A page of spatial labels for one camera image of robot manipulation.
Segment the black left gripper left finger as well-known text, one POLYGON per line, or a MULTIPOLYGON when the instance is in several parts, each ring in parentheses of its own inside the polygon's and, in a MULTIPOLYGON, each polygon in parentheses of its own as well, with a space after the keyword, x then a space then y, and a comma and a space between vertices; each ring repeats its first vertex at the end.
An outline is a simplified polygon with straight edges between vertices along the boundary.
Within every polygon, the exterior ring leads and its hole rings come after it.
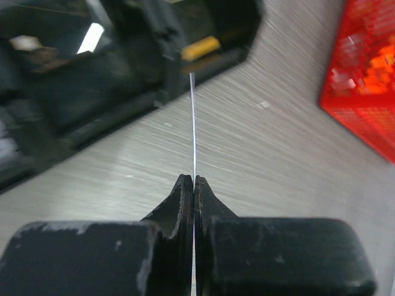
POLYGON ((144 220, 154 222, 160 228, 147 294, 190 295, 194 236, 194 195, 190 175, 180 175, 168 197, 144 220))

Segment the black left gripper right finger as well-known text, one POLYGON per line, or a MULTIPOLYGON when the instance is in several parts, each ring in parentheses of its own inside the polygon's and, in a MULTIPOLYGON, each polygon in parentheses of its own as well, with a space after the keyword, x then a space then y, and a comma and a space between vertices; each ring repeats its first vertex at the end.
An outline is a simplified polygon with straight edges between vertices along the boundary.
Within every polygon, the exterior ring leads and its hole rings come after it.
POLYGON ((215 196, 208 181, 202 176, 197 176, 194 189, 194 246, 196 294, 199 296, 215 294, 212 292, 215 255, 210 236, 213 221, 237 217, 215 196))

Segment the silver VIP credit card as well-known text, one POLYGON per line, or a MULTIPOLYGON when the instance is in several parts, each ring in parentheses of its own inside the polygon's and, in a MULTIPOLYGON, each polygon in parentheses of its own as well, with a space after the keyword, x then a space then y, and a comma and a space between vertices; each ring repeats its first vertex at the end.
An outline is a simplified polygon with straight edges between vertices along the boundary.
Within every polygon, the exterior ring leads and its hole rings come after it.
MULTIPOLYGON (((192 121, 192 143, 193 143, 193 195, 196 187, 196 112, 195 112, 195 74, 191 72, 189 74, 190 84, 190 99, 191 99, 191 121, 192 121)), ((193 256, 192 256, 192 291, 191 295, 197 296, 197 284, 196 284, 196 232, 195 225, 193 225, 193 256)))

